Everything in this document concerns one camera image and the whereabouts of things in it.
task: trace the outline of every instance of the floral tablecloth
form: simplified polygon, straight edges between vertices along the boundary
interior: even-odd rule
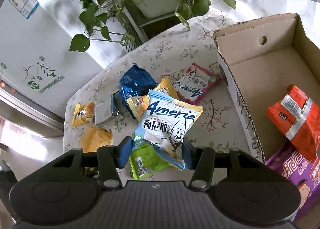
[[[64,125],[64,152],[79,147],[80,138],[87,125],[93,125],[71,128],[76,104],[105,102],[111,93],[117,91],[121,76],[132,66],[132,62],[146,69],[157,82],[164,76],[172,81],[179,79],[193,62],[219,74],[213,31],[234,23],[221,11],[210,9],[206,15],[189,20],[190,31],[179,24],[113,62],[68,101]],[[186,134],[196,147],[208,146],[217,152],[228,152],[237,148],[249,153],[236,109],[223,82],[206,92],[200,105],[204,107],[204,112]],[[114,145],[119,144],[125,136],[133,135],[137,124],[137,120],[133,120],[129,113],[110,123],[108,128],[113,132]],[[133,179],[129,162],[124,169],[119,169],[118,173],[124,185],[127,180]],[[188,183],[192,174],[193,171],[179,171],[172,167],[150,175],[145,180],[185,180]],[[224,177],[225,169],[215,169],[212,183],[215,184]]]

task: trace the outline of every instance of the yellow snack package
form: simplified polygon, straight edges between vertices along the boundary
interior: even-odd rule
[[[179,100],[179,97],[176,91],[173,88],[173,85],[169,78],[165,77],[161,80],[160,84],[153,89],[154,91],[158,91],[164,95],[169,95],[174,99]],[[133,96],[128,98],[127,103],[134,114],[134,116],[139,121],[143,114],[145,113],[146,109],[149,105],[149,95],[142,95],[142,96]]]
[[[83,152],[95,152],[99,147],[112,145],[112,137],[111,130],[105,130],[97,126],[87,126],[81,136],[80,145],[83,148]]]
[[[94,120],[94,103],[87,103],[85,106],[77,103],[71,127],[76,127]]]

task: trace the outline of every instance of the refrigerator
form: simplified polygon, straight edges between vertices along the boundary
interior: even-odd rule
[[[85,33],[82,10],[76,0],[0,0],[0,100],[60,132],[71,96],[126,54],[120,44],[104,41],[91,41],[83,53],[69,51],[72,37]],[[125,33],[112,18],[107,26]]]

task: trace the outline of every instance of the white tile floor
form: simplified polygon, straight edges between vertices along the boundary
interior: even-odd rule
[[[54,160],[63,151],[62,136],[40,137],[6,120],[0,123],[0,143],[10,147],[9,152],[1,150],[0,159],[9,165],[17,180]]]

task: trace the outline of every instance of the blue and white sticker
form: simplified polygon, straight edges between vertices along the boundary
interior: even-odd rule
[[[36,0],[9,0],[17,10],[25,16],[26,19],[29,19],[30,16],[38,8],[39,3]]]

